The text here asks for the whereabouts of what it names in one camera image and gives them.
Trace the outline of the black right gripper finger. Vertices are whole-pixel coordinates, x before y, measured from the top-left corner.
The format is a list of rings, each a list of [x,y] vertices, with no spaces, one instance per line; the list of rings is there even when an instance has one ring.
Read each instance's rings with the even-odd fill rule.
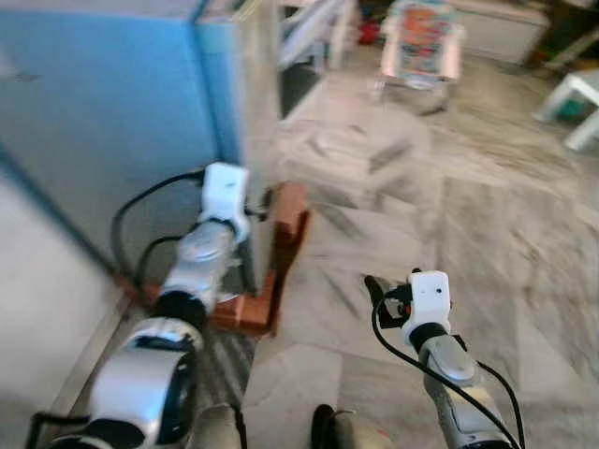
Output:
[[[363,281],[369,297],[371,297],[373,324],[380,326],[382,325],[382,311],[384,311],[387,300],[384,288],[382,288],[375,275],[364,275]]]

